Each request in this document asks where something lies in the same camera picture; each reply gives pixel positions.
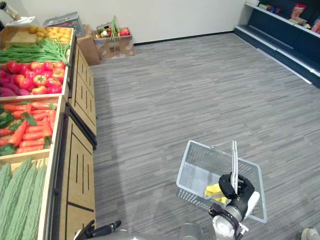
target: baseboard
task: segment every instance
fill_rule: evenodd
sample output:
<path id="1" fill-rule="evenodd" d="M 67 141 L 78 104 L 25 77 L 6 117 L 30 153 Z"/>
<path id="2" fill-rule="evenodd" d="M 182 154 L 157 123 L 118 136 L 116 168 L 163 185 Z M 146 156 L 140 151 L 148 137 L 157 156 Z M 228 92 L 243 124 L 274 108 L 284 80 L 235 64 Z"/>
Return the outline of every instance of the baseboard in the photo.
<path id="1" fill-rule="evenodd" d="M 182 39 L 192 39 L 192 38 L 199 38 L 199 37 L 206 37 L 206 36 L 220 35 L 220 34 L 232 34 L 233 32 L 234 32 L 234 30 L 233 31 L 213 32 L 213 33 L 206 33 L 206 34 L 200 34 L 200 35 L 168 38 L 168 39 L 162 39 L 162 40 L 156 40 L 156 41 L 145 41 L 145 42 L 134 43 L 133 45 L 134 46 L 139 46 L 139 45 L 146 45 L 146 44 L 157 44 L 157 43 L 175 41 L 175 40 L 182 40 Z"/>

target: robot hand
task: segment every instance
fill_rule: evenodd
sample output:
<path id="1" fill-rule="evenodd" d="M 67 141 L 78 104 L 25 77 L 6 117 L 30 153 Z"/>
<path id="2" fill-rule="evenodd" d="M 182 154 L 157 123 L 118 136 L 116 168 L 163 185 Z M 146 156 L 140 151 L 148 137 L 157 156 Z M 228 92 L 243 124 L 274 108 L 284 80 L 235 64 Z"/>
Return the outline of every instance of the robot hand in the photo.
<path id="1" fill-rule="evenodd" d="M 209 209 L 209 214 L 213 217 L 212 224 L 217 240 L 241 239 L 245 231 L 249 230 L 241 222 L 252 212 L 260 198 L 260 194 L 255 191 L 252 183 L 241 175 L 238 175 L 236 194 L 231 185 L 231 175 L 231 173 L 222 175 L 219 179 L 222 193 L 231 202 L 225 209 L 217 203 L 214 203 Z"/>

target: clear plastic basket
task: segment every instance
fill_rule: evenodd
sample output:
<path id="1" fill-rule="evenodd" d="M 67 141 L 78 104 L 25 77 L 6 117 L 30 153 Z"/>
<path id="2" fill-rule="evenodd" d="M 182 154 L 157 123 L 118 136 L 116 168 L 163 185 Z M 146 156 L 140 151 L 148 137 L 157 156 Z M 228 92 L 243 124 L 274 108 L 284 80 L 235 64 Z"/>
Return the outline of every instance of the clear plastic basket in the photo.
<path id="1" fill-rule="evenodd" d="M 176 185 L 177 196 L 209 210 L 213 203 L 204 194 L 208 185 L 217 184 L 221 175 L 232 171 L 232 155 L 190 140 L 183 154 Z M 238 174 L 253 184 L 260 199 L 248 217 L 261 223 L 267 222 L 266 200 L 260 167 L 238 157 Z"/>

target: leafy green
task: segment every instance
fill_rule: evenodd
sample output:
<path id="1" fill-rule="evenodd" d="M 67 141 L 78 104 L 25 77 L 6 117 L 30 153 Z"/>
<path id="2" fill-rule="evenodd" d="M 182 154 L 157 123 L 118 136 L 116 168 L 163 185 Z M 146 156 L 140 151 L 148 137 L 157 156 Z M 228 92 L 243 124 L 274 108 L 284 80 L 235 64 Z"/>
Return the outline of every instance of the leafy green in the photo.
<path id="1" fill-rule="evenodd" d="M 27 105 L 27 104 L 31 104 L 33 103 L 34 101 L 22 101 L 21 104 L 22 105 Z"/>
<path id="2" fill-rule="evenodd" d="M 56 110 L 57 109 L 56 106 L 53 105 L 52 103 L 49 103 L 49 108 L 52 109 L 52 110 Z"/>
<path id="3" fill-rule="evenodd" d="M 50 136 L 45 136 L 44 137 L 43 149 L 49 149 L 50 145 L 51 145 L 51 137 Z"/>
<path id="4" fill-rule="evenodd" d="M 17 151 L 17 148 L 14 147 L 12 143 L 7 143 L 6 145 L 0 147 L 0 156 L 15 154 L 16 151 Z"/>
<path id="5" fill-rule="evenodd" d="M 11 113 L 4 113 L 0 116 L 0 128 L 3 129 L 8 126 L 15 117 Z"/>
<path id="6" fill-rule="evenodd" d="M 14 121 L 9 125 L 8 129 L 15 132 L 23 122 L 24 122 L 23 119 L 19 119 L 17 121 Z"/>
<path id="7" fill-rule="evenodd" d="M 21 113 L 22 116 L 24 116 L 24 119 L 31 125 L 31 126 L 37 126 L 37 121 L 35 120 L 34 116 L 30 115 L 27 112 Z"/>

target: product package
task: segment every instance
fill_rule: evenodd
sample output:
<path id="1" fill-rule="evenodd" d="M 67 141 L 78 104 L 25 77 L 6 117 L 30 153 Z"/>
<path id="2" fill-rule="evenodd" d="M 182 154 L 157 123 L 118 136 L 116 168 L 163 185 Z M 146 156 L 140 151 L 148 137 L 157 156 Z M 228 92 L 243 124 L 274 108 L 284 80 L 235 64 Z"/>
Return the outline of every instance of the product package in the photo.
<path id="1" fill-rule="evenodd" d="M 313 27 L 311 29 L 315 33 L 320 34 L 320 16 L 314 21 Z"/>
<path id="2" fill-rule="evenodd" d="M 296 3 L 292 9 L 291 18 L 292 19 L 298 18 L 306 8 L 307 8 L 307 5 L 304 5 L 302 3 Z"/>

